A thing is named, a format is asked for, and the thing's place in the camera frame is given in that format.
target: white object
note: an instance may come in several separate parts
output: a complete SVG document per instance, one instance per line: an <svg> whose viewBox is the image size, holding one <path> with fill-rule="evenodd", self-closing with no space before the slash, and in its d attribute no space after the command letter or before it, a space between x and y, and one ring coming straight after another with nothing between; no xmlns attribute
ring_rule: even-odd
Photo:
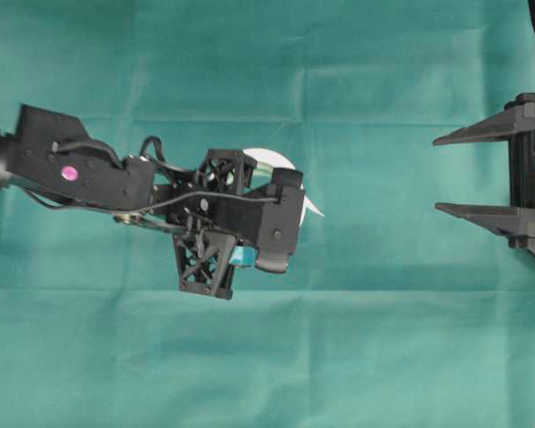
<svg viewBox="0 0 535 428"><path fill-rule="evenodd" d="M293 163L289 159L287 159L281 153L275 152L273 150L251 148L244 149L243 152L251 158L255 159L258 163L267 165L271 168L296 169L295 165L293 165ZM258 165L258 169L262 171L262 165ZM316 207L315 204L307 197L307 193L305 193L305 201L303 202L303 210L301 211L300 225L303 224L306 209L315 212L318 216L325 216L325 214L323 214L321 210Z"/></svg>

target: gripper jaw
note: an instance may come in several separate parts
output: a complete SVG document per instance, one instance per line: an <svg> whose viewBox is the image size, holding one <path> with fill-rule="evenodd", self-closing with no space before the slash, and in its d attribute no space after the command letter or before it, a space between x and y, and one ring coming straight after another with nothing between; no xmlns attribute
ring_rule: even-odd
<svg viewBox="0 0 535 428"><path fill-rule="evenodd" d="M503 236L511 248L535 256L535 94L521 94L506 109L434 145L507 141L511 206L436 203L438 210Z"/></svg>

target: black cable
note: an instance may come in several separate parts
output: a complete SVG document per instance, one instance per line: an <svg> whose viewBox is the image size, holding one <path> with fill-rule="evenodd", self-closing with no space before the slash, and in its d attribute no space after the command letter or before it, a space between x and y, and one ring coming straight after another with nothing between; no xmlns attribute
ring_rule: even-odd
<svg viewBox="0 0 535 428"><path fill-rule="evenodd" d="M150 154L145 153L143 156L149 161L151 161L152 163L154 163L159 169L165 169L170 172L179 172L181 174L193 174L194 173L194 171L190 169L180 168L175 165L170 165L169 163L163 160L154 159Z"/></svg>
<svg viewBox="0 0 535 428"><path fill-rule="evenodd" d="M184 229L182 226L171 225L166 221L153 221L144 217L140 218L139 220L140 221L138 223L133 220L131 224L134 226L144 227L146 229L161 230L161 232L164 232L166 230L170 233L178 232L179 230Z"/></svg>
<svg viewBox="0 0 535 428"><path fill-rule="evenodd" d="M167 160L164 157L164 152L162 151L162 141L157 136L147 136L143 141L141 146L141 152L139 156L144 156L146 154L146 149L149 147L149 144L152 144L154 147L154 152L157 155L157 159L161 162L166 162Z"/></svg>
<svg viewBox="0 0 535 428"><path fill-rule="evenodd" d="M271 198L271 197L270 198L247 198L245 196L238 196L237 194L215 193L215 192L207 192L203 190L195 190L194 192L181 194L180 196L177 196L176 198L172 198L167 201L163 201L159 203L154 203L153 205L147 205L146 207L137 208L136 210L106 210L105 208L93 207L91 205L85 205L85 204L79 204L79 203L74 203L71 205L52 205L50 203L43 201L31 190L29 189L23 189L23 190L35 202L39 203L43 207L48 208L49 210L82 209L82 210L89 210L89 211L95 211L95 212L102 212L104 214L111 214L112 216L122 216L122 215L127 215L127 214L128 215L143 214L142 211L157 210L158 208L163 208L169 205L174 205L175 203L179 203L183 201L184 199L188 199L193 196L206 196L209 198L234 199L236 201L242 201L242 202L264 203L264 202L277 202L278 201L277 198Z"/></svg>

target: pink sticker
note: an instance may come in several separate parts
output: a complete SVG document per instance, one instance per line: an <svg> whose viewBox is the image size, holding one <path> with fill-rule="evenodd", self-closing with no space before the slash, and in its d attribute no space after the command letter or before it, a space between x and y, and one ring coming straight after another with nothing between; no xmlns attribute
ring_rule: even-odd
<svg viewBox="0 0 535 428"><path fill-rule="evenodd" d="M75 181L79 178L78 171L70 166L62 168L62 177L68 181Z"/></svg>

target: teal cloth backdrop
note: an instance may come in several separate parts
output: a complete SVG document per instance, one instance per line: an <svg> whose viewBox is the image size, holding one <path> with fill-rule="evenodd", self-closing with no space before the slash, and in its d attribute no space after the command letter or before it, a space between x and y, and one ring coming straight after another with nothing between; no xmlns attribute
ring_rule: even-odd
<svg viewBox="0 0 535 428"><path fill-rule="evenodd" d="M534 426L535 259L433 209L508 204L506 145L432 148L530 91L525 1L0 0L1 129L267 147L326 214L226 302L166 235L0 193L0 427Z"/></svg>

